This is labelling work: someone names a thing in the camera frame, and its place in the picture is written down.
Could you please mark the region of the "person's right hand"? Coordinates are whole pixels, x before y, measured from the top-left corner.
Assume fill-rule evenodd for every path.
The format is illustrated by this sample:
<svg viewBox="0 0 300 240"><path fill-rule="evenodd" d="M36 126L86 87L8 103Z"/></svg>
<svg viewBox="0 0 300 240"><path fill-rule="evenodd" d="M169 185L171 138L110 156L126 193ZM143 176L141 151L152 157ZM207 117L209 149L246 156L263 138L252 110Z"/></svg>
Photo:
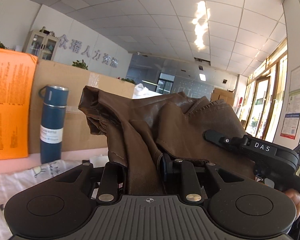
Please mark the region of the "person's right hand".
<svg viewBox="0 0 300 240"><path fill-rule="evenodd" d="M300 216L300 193L294 189L289 189L285 191L284 194L286 194L294 203L297 211L295 220L297 220Z"/></svg>

